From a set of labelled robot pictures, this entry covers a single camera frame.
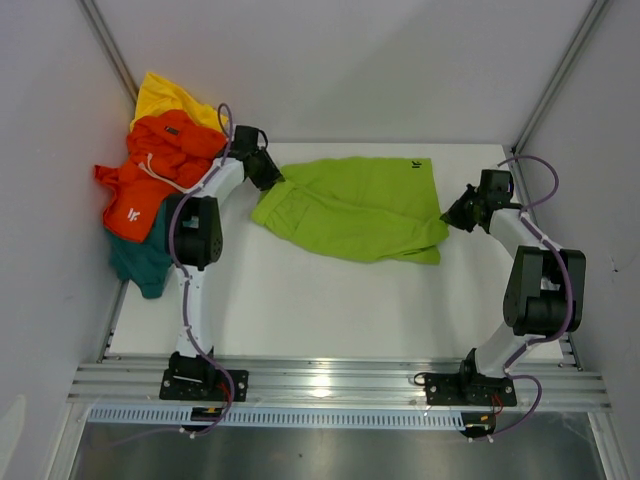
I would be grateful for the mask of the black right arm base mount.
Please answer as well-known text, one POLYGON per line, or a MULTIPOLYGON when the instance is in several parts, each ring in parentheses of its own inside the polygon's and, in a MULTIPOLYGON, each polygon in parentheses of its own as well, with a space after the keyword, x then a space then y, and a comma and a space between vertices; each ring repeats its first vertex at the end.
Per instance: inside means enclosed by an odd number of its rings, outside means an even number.
POLYGON ((461 361, 455 373, 418 372, 413 384, 421 387, 428 405, 515 407, 516 391, 506 376, 489 377, 478 371, 476 349, 461 361))

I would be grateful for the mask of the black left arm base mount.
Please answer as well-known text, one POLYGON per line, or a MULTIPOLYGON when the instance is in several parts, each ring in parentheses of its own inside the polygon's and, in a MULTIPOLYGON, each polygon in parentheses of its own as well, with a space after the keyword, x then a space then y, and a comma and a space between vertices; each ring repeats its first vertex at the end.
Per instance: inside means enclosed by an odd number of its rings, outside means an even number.
MULTIPOLYGON (((249 386, 247 370, 228 370, 233 384, 234 402, 244 402, 249 386)), ((231 393, 230 382, 218 367, 203 356, 183 356, 174 352, 163 372, 159 398, 172 401, 222 402, 231 393)))

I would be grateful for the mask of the lime green shorts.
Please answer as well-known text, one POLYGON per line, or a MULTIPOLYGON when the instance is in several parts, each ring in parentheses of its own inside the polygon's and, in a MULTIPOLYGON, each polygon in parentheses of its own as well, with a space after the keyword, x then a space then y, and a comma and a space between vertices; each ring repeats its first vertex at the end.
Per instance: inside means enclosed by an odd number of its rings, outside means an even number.
POLYGON ((285 165, 254 223, 311 253, 375 263, 441 261, 449 231, 428 158, 325 158, 285 165))

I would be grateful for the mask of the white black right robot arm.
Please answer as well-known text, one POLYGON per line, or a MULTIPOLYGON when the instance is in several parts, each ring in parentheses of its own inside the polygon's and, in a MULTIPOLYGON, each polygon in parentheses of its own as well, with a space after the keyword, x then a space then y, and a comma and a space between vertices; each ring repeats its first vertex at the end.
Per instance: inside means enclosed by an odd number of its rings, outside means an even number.
POLYGON ((491 377, 509 376, 522 357, 577 329, 582 318, 585 255, 552 241, 513 195, 509 171, 485 169, 480 183, 467 185, 441 216, 458 230, 482 228, 513 260, 502 304, 503 323, 470 354, 475 368, 456 380, 458 395, 472 404, 491 394, 491 377))

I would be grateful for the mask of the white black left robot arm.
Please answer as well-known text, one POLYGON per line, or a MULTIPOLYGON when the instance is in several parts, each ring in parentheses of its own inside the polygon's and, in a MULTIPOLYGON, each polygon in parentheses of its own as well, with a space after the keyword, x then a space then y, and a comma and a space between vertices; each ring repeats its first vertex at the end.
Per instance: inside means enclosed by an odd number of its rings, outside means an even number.
POLYGON ((182 326, 176 352, 182 357, 213 355, 210 306, 204 293, 207 272, 222 254, 220 207, 246 180, 258 191, 272 188, 282 175, 267 151, 266 133, 253 126, 234 128, 202 179, 183 193, 166 200, 166 248, 175 266, 181 295, 182 326))

